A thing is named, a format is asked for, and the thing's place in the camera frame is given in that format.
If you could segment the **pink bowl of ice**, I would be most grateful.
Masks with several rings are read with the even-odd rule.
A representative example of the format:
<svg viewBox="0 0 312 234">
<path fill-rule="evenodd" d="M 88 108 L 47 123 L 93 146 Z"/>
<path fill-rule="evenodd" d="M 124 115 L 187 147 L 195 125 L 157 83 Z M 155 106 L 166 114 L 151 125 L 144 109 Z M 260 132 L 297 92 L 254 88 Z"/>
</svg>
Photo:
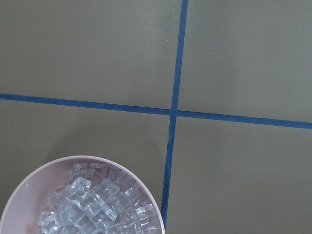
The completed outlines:
<svg viewBox="0 0 312 234">
<path fill-rule="evenodd" d="M 164 222 L 158 205 L 144 183 L 127 168 L 95 156 L 68 156 L 48 162 L 29 174 L 13 191 L 0 220 L 2 234 L 34 234 L 41 211 L 46 208 L 52 191 L 65 187 L 65 171 L 75 163 L 106 163 L 128 173 L 146 192 L 159 218 L 159 234 L 165 233 Z"/>
</svg>

